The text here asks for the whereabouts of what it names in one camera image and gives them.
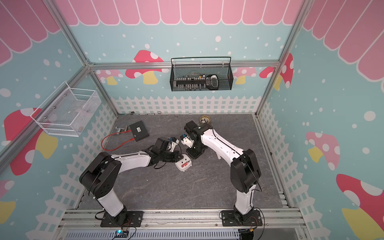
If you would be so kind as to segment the white square alarm clock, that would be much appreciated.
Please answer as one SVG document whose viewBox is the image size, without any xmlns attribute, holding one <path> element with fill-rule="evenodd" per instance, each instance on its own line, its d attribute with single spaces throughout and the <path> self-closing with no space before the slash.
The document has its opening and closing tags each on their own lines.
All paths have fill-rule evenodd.
<svg viewBox="0 0 384 240">
<path fill-rule="evenodd" d="M 189 157 L 184 157 L 176 162 L 175 165 L 181 172 L 185 172 L 192 166 L 192 161 Z"/>
</svg>

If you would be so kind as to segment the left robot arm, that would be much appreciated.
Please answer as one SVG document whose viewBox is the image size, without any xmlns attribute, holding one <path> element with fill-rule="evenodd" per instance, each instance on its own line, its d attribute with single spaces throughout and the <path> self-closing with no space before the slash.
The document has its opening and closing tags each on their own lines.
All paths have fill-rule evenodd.
<svg viewBox="0 0 384 240">
<path fill-rule="evenodd" d="M 80 183 L 112 218 L 125 215 L 125 206 L 114 191 L 120 173 L 155 166 L 160 162 L 177 163 L 189 158 L 182 153 L 178 140 L 158 138 L 156 143 L 136 153 L 111 155 L 99 153 L 80 176 Z"/>
</svg>

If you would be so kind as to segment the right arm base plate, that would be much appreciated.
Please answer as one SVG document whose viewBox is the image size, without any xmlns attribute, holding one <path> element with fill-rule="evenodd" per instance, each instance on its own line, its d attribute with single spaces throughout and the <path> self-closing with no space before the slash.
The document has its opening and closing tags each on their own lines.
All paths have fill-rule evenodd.
<svg viewBox="0 0 384 240">
<path fill-rule="evenodd" d="M 224 227 L 259 227 L 263 225 L 263 218 L 259 210 L 251 210 L 246 215 L 235 210 L 223 210 L 219 216 Z"/>
</svg>

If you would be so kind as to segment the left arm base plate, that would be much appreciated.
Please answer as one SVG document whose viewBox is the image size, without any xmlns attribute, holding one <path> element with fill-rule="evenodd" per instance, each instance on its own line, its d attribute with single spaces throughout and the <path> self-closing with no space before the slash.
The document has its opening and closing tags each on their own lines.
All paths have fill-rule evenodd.
<svg viewBox="0 0 384 240">
<path fill-rule="evenodd" d="M 143 220 L 143 211 L 125 211 L 120 212 L 116 217 L 104 213 L 101 220 L 101 228 L 126 228 L 140 227 Z"/>
</svg>

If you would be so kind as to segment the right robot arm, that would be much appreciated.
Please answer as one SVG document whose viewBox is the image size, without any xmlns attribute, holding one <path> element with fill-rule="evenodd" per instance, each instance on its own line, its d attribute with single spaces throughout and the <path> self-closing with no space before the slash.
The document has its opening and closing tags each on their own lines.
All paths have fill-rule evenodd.
<svg viewBox="0 0 384 240">
<path fill-rule="evenodd" d="M 181 136 L 181 140 L 188 147 L 187 155 L 190 158 L 197 159 L 210 148 L 230 166 L 231 183 L 237 190 L 235 214 L 243 221 L 249 218 L 254 211 L 253 191 L 262 175 L 254 151 L 236 147 L 207 123 L 198 126 L 190 121 L 186 123 L 184 130 L 186 133 Z"/>
</svg>

